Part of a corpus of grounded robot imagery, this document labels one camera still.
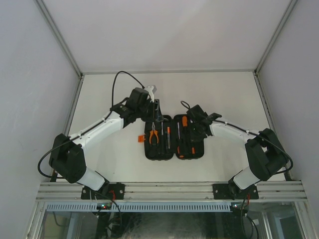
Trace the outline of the black handle claw hammer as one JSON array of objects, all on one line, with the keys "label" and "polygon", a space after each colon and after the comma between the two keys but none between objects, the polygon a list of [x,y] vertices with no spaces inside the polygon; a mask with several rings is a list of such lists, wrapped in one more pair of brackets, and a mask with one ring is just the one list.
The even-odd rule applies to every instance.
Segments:
[{"label": "black handle claw hammer", "polygon": [[167,127],[170,126],[171,123],[171,117],[168,115],[165,115],[163,117],[163,120],[159,122],[160,129],[159,133],[160,135],[164,135],[167,132]]}]

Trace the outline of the orange handle needle-nose pliers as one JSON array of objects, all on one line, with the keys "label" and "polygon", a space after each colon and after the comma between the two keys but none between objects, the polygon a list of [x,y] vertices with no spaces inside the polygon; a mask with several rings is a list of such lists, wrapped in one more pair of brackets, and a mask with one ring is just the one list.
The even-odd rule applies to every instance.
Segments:
[{"label": "orange handle needle-nose pliers", "polygon": [[158,131],[156,130],[156,125],[152,123],[152,129],[150,131],[149,143],[151,145],[157,145],[159,143]]}]

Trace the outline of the orange handle screwdriver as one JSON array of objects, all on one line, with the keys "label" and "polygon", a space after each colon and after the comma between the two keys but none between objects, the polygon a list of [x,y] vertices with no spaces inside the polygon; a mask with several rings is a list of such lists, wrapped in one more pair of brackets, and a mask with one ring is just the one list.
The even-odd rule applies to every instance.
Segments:
[{"label": "orange handle screwdriver", "polygon": [[188,126],[187,116],[183,116],[182,117],[182,132],[183,132],[183,137],[185,142],[187,142],[187,133],[188,133],[187,126]]}]

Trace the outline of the black plastic tool case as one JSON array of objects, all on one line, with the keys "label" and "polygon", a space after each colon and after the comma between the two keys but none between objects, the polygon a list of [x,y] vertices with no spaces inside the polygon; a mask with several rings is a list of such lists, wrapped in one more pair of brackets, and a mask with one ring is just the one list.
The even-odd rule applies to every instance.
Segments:
[{"label": "black plastic tool case", "polygon": [[[167,148],[167,132],[164,135],[160,135],[159,122],[155,122],[156,130],[158,131],[159,143],[157,145],[151,145],[149,143],[150,131],[152,129],[152,122],[145,123],[144,134],[138,137],[138,142],[144,144],[144,152],[145,156],[149,160],[170,160],[174,156],[181,160],[192,160],[199,159],[204,156],[204,141],[193,142],[195,146],[195,154],[192,154],[191,143],[190,140],[190,123],[191,120],[187,116],[188,119],[188,133],[187,133],[187,142],[184,141],[183,132],[182,132],[182,117],[187,116],[186,114],[175,115],[171,117],[170,123],[170,149]],[[180,126],[180,138],[181,138],[181,148],[184,153],[184,158],[179,158],[179,154],[177,152],[178,146],[178,134],[177,134],[177,123],[179,122]]]}]

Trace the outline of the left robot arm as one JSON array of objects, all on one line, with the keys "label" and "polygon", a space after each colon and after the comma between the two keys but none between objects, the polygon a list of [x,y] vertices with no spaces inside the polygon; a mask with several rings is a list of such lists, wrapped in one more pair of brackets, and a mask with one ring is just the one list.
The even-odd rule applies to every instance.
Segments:
[{"label": "left robot arm", "polygon": [[87,128],[66,136],[58,135],[53,144],[49,165],[70,184],[78,183],[92,189],[98,199],[109,194],[109,181],[86,164],[85,155],[96,144],[125,128],[137,119],[144,122],[162,120],[156,87],[134,88],[129,97],[113,105],[109,112]]}]

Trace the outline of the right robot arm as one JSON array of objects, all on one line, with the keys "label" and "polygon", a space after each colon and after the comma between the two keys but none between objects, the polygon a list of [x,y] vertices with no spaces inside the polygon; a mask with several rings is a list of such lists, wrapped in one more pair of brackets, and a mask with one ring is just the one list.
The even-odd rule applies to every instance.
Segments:
[{"label": "right robot arm", "polygon": [[222,137],[245,150],[248,166],[228,181],[228,190],[233,198],[242,198],[252,185],[292,169],[291,157],[271,129],[252,132],[229,123],[220,114],[208,115],[199,105],[190,107],[185,101],[180,103],[187,108],[186,114],[191,120],[192,141],[201,141],[209,136]]}]

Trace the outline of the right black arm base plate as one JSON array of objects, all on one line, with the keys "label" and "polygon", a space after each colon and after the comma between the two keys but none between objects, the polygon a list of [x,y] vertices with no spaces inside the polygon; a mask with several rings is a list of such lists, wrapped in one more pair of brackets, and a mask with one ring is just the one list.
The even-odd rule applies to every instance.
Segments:
[{"label": "right black arm base plate", "polygon": [[250,199],[259,199],[259,193],[255,185],[251,185],[246,189],[239,189],[237,186],[228,183],[218,183],[212,185],[213,197],[216,200],[236,200],[244,199],[250,196]]}]

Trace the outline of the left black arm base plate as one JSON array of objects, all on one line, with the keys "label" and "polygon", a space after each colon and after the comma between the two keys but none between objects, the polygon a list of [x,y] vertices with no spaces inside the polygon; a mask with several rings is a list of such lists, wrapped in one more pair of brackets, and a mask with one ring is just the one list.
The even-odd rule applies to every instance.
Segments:
[{"label": "left black arm base plate", "polygon": [[87,186],[82,188],[82,200],[123,200],[125,195],[125,184],[123,183],[109,183],[102,186],[97,192]]}]

